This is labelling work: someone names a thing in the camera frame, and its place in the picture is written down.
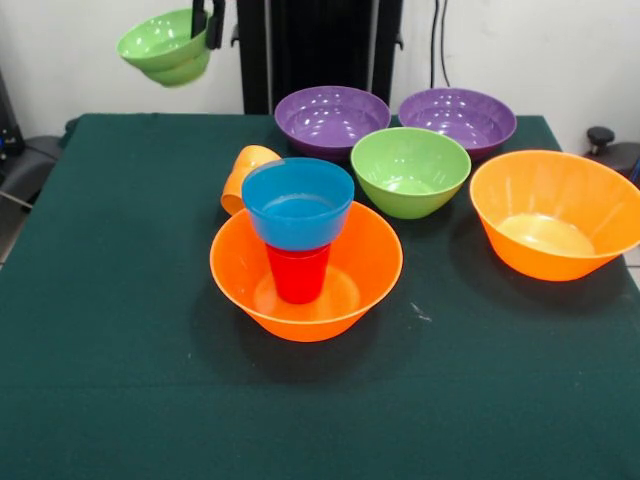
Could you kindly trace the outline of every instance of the blue cup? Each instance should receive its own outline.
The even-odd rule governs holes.
[[[333,242],[342,231],[353,193],[353,179],[342,167],[315,158],[269,162],[242,184],[255,231],[268,245],[288,251]]]

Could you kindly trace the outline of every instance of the red cup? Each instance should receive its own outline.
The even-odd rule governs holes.
[[[278,296],[289,303],[309,303],[320,296],[331,245],[290,252],[267,245]]]

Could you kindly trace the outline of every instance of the table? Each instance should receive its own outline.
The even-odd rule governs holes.
[[[2,478],[640,478],[622,259],[523,277],[463,189],[390,220],[405,266],[382,304],[334,340],[286,342],[209,272],[252,143],[289,153],[267,116],[80,119],[0,274]],[[521,148],[558,148],[542,117],[519,118],[504,150]]]

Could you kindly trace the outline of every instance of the orange cup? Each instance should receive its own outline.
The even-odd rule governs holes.
[[[256,168],[274,160],[280,160],[280,155],[260,145],[249,145],[240,151],[220,197],[220,204],[229,215],[235,215],[244,208],[242,182],[246,176]]]
[[[471,179],[471,200],[496,254],[540,280],[584,277],[640,242],[640,190],[577,155],[495,157]]]

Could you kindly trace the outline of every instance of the bowl rim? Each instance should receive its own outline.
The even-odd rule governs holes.
[[[475,146],[475,147],[469,147],[468,150],[475,152],[475,151],[479,151],[479,150],[485,150],[485,149],[493,149],[493,148],[497,148],[500,145],[502,145],[504,142],[506,142],[507,140],[509,140],[513,134],[516,132],[517,128],[518,128],[518,117],[515,115],[515,113],[513,113],[513,110],[511,110],[511,108],[509,108],[509,106],[504,103],[502,100],[497,99],[496,97],[493,97],[487,93],[484,92],[480,92],[478,90],[471,90],[469,88],[458,88],[458,87],[438,87],[438,88],[429,88],[426,90],[420,90],[419,92],[415,92],[412,95],[409,95],[407,98],[405,98],[402,103],[400,104],[400,106],[398,107],[398,121],[400,122],[400,124],[403,127],[415,127],[415,128],[423,128],[423,127],[417,127],[415,125],[409,125],[408,124],[408,120],[406,118],[406,116],[408,115],[406,113],[406,106],[409,103],[410,100],[412,100],[415,97],[418,97],[420,95],[426,95],[428,92],[446,92],[446,91],[454,91],[454,92],[461,92],[461,93],[470,93],[472,95],[478,95],[484,98],[487,98],[501,106],[503,106],[507,112],[509,112],[510,114],[510,118],[513,120],[513,125],[511,127],[511,129],[509,130],[509,132],[505,135],[502,136],[502,138],[496,142],[492,142],[492,143],[487,143],[486,145],[479,145],[479,146]]]
[[[476,203],[476,198],[474,195],[474,191],[476,189],[475,185],[476,185],[476,178],[478,177],[478,174],[482,174],[482,172],[487,168],[487,165],[491,165],[493,163],[496,162],[502,162],[505,161],[505,159],[508,159],[509,157],[517,157],[517,156],[521,156],[521,155],[532,155],[532,154],[539,154],[539,153],[543,153],[545,155],[547,154],[552,154],[554,156],[557,157],[565,157],[565,158],[571,158],[572,160],[578,161],[578,162],[583,162],[584,164],[589,165],[590,167],[596,168],[596,169],[600,169],[602,172],[605,173],[605,175],[608,175],[610,177],[615,177],[618,178],[619,180],[622,180],[623,183],[626,183],[628,185],[628,187],[630,187],[631,189],[635,190],[636,192],[636,196],[639,197],[640,199],[640,190],[629,181],[629,179],[625,178],[623,175],[620,175],[618,172],[616,172],[615,170],[613,170],[612,168],[609,168],[605,165],[602,165],[599,162],[596,162],[594,160],[590,160],[588,158],[582,157],[580,155],[576,155],[573,153],[567,153],[567,152],[560,152],[557,150],[543,150],[543,149],[529,149],[529,150],[517,150],[514,152],[507,152],[507,153],[503,153],[502,155],[498,155],[494,158],[491,158],[489,160],[487,160],[486,162],[484,162],[482,165],[480,165],[478,167],[478,169],[475,171],[475,173],[473,174],[472,178],[471,178],[471,182],[469,183],[469,196],[471,197],[471,203],[473,205],[474,210],[476,211],[476,213],[478,214],[478,216],[481,218],[481,220],[483,222],[485,222],[487,225],[489,225],[491,227],[491,229],[495,232],[497,232],[498,234],[502,235],[505,238],[508,238],[509,240],[516,242],[518,245],[521,245],[524,248],[528,248],[531,250],[535,250],[536,252],[541,252],[544,253],[546,255],[551,255],[552,257],[556,257],[556,258],[572,258],[572,259],[578,259],[578,260],[593,260],[593,259],[605,259],[605,258],[613,258],[613,257],[617,257],[618,255],[622,255],[623,253],[637,247],[638,245],[640,245],[640,239],[636,240],[635,243],[632,243],[629,245],[629,247],[626,248],[622,248],[622,249],[618,249],[618,250],[613,250],[610,252],[606,252],[606,253],[598,253],[598,254],[593,254],[593,255],[573,255],[573,254],[557,254],[557,253],[553,253],[553,252],[548,252],[546,250],[542,250],[539,248],[535,248],[531,245],[526,245],[518,240],[516,240],[515,238],[511,237],[510,235],[507,235],[503,232],[501,232],[497,225],[495,223],[493,223],[492,221],[490,221],[486,215],[482,212],[482,210],[478,207],[477,203]]]
[[[366,90],[361,90],[359,88],[354,88],[354,87],[345,87],[343,85],[316,85],[314,87],[307,87],[307,88],[302,88],[300,90],[296,90],[295,92],[291,92],[290,94],[288,94],[287,96],[283,97],[278,104],[276,105],[276,108],[274,108],[273,110],[273,116],[275,118],[276,121],[276,125],[278,125],[278,128],[280,129],[280,131],[282,133],[284,133],[289,139],[301,143],[303,145],[307,145],[309,147],[315,147],[315,148],[322,148],[322,149],[327,149],[327,150],[338,150],[338,149],[348,149],[353,147],[356,143],[358,143],[363,137],[358,138],[357,140],[353,141],[353,142],[348,142],[345,143],[344,145],[324,145],[322,143],[315,143],[315,142],[310,142],[307,140],[301,140],[300,138],[296,137],[295,135],[291,134],[290,132],[288,132],[283,125],[284,119],[284,113],[282,113],[282,109],[284,108],[283,105],[285,103],[286,100],[293,98],[297,95],[300,95],[302,93],[305,92],[309,92],[309,91],[313,91],[313,90],[322,90],[322,89],[327,89],[327,88],[339,88],[342,90],[348,90],[348,91],[353,91],[353,92],[357,92],[358,94],[363,95],[364,97],[367,97],[369,99],[371,99],[374,103],[378,103],[379,105],[384,106],[384,111],[385,111],[385,121],[383,122],[384,126],[381,126],[380,128],[378,128],[377,130],[373,130],[373,132],[377,132],[379,130],[384,130],[386,128],[389,127],[389,125],[391,124],[391,109],[389,108],[389,105],[387,105],[384,100],[382,100],[380,97],[378,97],[377,95],[371,93],[371,92],[367,92]]]
[[[330,170],[333,171],[339,171],[339,175],[343,176],[343,178],[348,178],[350,181],[350,195],[349,198],[342,203],[341,205],[339,205],[338,207],[328,211],[328,212],[323,212],[323,213],[319,213],[317,215],[312,215],[309,217],[303,217],[303,218],[298,218],[298,217],[285,217],[282,215],[273,215],[273,214],[265,214],[262,210],[255,208],[251,205],[247,205],[247,202],[245,200],[246,196],[244,194],[244,185],[247,182],[247,180],[252,179],[253,177],[255,177],[256,175],[259,175],[261,172],[265,171],[265,170],[270,170],[271,168],[276,168],[278,166],[283,166],[286,165],[287,163],[290,162],[296,162],[296,163],[306,163],[307,165],[321,165],[322,168],[328,168]],[[306,223],[306,222],[317,222],[319,220],[324,220],[326,218],[332,218],[332,217],[337,217],[340,216],[344,213],[345,210],[347,210],[349,208],[349,206],[353,203],[353,198],[355,195],[355,183],[353,182],[353,178],[351,178],[351,175],[349,175],[342,167],[340,167],[339,165],[336,165],[333,162],[329,162],[327,160],[321,160],[319,158],[311,158],[311,157],[286,157],[286,158],[281,158],[280,160],[272,160],[270,162],[265,163],[264,165],[260,165],[259,167],[253,169],[251,172],[249,172],[247,174],[247,176],[244,178],[244,180],[242,181],[242,200],[243,203],[245,205],[245,208],[252,214],[255,215],[256,217],[259,217],[263,220],[276,220],[276,221],[295,221],[296,223]]]
[[[456,148],[458,148],[460,150],[461,153],[464,154],[464,158],[466,159],[466,163],[467,163],[467,171],[464,174],[464,176],[460,179],[460,181],[456,182],[454,185],[447,187],[447,188],[443,188],[441,190],[437,190],[434,192],[430,192],[430,193],[405,193],[405,192],[391,192],[389,190],[387,190],[386,188],[382,188],[380,185],[377,185],[375,183],[372,183],[371,181],[369,181],[368,178],[366,178],[362,173],[360,173],[360,171],[358,170],[357,166],[355,165],[355,160],[354,160],[354,156],[355,153],[358,149],[358,146],[360,145],[361,142],[365,141],[368,137],[371,137],[373,135],[382,135],[382,134],[386,134],[387,132],[391,133],[394,131],[409,131],[409,130],[413,130],[416,132],[420,132],[420,135],[426,135],[429,137],[433,137],[435,138],[436,136],[439,139],[442,139],[445,142],[451,143],[453,145],[456,146]],[[446,192],[450,192],[453,189],[459,188],[466,180],[467,178],[469,178],[469,175],[471,174],[471,168],[472,168],[472,162],[471,162],[471,156],[469,155],[469,152],[467,152],[467,150],[460,145],[458,142],[456,142],[454,139],[452,139],[451,137],[447,137],[446,135],[443,135],[441,133],[438,132],[434,132],[433,130],[428,130],[426,128],[419,128],[419,127],[393,127],[393,128],[385,128],[384,130],[378,130],[376,132],[371,132],[370,134],[362,137],[360,139],[360,141],[358,143],[356,143],[356,145],[353,147],[353,150],[351,150],[351,156],[350,156],[350,160],[351,160],[351,167],[353,168],[353,171],[356,173],[356,175],[358,176],[359,179],[362,179],[362,181],[364,181],[367,185],[371,185],[372,187],[382,191],[382,192],[387,192],[387,193],[391,193],[394,195],[398,195],[401,197],[407,197],[407,198],[428,198],[428,197],[433,197],[436,195],[441,195],[443,193]]]
[[[192,8],[178,8],[176,10],[171,10],[169,12],[165,12],[163,14],[160,15],[156,15],[154,17],[150,17],[147,18],[146,20],[137,23],[136,25],[134,25],[133,27],[131,27],[129,30],[127,30],[121,37],[120,40],[118,40],[118,43],[116,44],[116,53],[118,54],[118,56],[120,56],[122,59],[124,60],[152,60],[152,59],[158,59],[161,58],[164,55],[167,55],[171,52],[173,52],[173,50],[169,50],[167,52],[163,52],[163,53],[158,53],[156,55],[126,55],[124,54],[120,47],[123,44],[123,42],[125,41],[125,39],[131,35],[135,30],[137,30],[138,28],[142,27],[143,25],[145,25],[146,23],[149,23],[151,20],[155,20],[155,19],[159,19],[159,18],[164,18],[167,17],[169,15],[174,15],[176,13],[180,13],[180,12],[184,12],[184,11],[189,11],[191,12],[193,9]],[[207,14],[207,18],[211,17],[211,14],[205,10],[205,13]],[[200,32],[198,35],[196,35],[195,37],[189,39],[189,41],[187,43],[185,43],[184,45],[182,45],[182,47],[186,47],[187,45],[189,45],[190,43],[193,43],[194,41],[198,40],[200,36],[204,35],[206,33],[207,29],[205,28],[202,32]]]
[[[224,286],[221,284],[220,280],[218,279],[218,277],[216,275],[216,271],[215,271],[215,269],[213,267],[213,253],[214,253],[214,250],[215,250],[216,243],[219,241],[220,236],[223,235],[222,232],[224,231],[225,227],[230,222],[233,222],[233,221],[238,222],[238,221],[241,221],[243,217],[248,217],[249,212],[248,212],[248,210],[246,208],[240,210],[238,213],[236,213],[231,218],[229,218],[222,225],[222,227],[220,227],[220,229],[216,233],[215,237],[213,238],[213,243],[211,244],[211,249],[209,250],[209,268],[211,270],[211,274],[213,276],[213,280],[215,281],[215,283],[218,286],[218,288],[222,291],[224,296],[227,297],[233,304],[235,304],[237,307],[242,309],[245,313],[247,313],[247,314],[249,314],[251,316],[255,315],[255,316],[257,316],[257,317],[259,317],[261,319],[264,319],[264,320],[269,320],[269,321],[276,322],[276,323],[284,323],[284,324],[288,324],[288,325],[305,326],[305,325],[323,325],[323,324],[329,324],[329,323],[336,323],[336,322],[340,322],[340,321],[343,321],[343,320],[348,320],[348,319],[356,317],[356,316],[359,318],[360,316],[364,315],[369,310],[371,310],[371,308],[373,308],[374,306],[379,304],[382,300],[384,300],[384,298],[389,294],[389,292],[391,292],[391,290],[393,290],[393,288],[395,287],[396,283],[398,283],[398,279],[400,278],[400,274],[402,273],[402,267],[404,265],[404,252],[402,251],[402,243],[400,242],[400,239],[398,238],[398,234],[395,232],[393,227],[391,227],[391,225],[389,225],[389,223],[382,217],[382,215],[378,214],[377,212],[375,212],[371,208],[369,208],[369,207],[367,207],[367,206],[365,206],[365,205],[363,205],[362,203],[359,203],[359,202],[353,202],[353,207],[355,207],[357,209],[362,209],[364,212],[366,212],[367,215],[371,215],[371,216],[375,217],[376,221],[380,222],[381,224],[384,224],[385,229],[391,234],[391,238],[393,239],[393,243],[395,244],[396,251],[398,252],[398,255],[399,255],[399,261],[398,261],[398,265],[397,265],[396,271],[394,272],[393,279],[389,282],[389,285],[387,286],[387,288],[385,288],[384,291],[382,293],[380,293],[380,295],[378,295],[374,300],[372,300],[371,302],[367,303],[367,305],[362,306],[362,307],[358,308],[357,310],[349,312],[348,314],[345,314],[345,315],[341,315],[339,317],[334,317],[334,318],[330,318],[330,319],[326,319],[326,320],[315,320],[315,321],[309,322],[309,321],[300,321],[300,320],[285,320],[285,319],[282,319],[282,318],[272,317],[270,315],[266,315],[264,313],[260,313],[260,312],[258,312],[256,310],[254,310],[252,308],[249,308],[246,305],[241,305],[240,302],[236,301],[229,294],[227,289],[224,288]]]

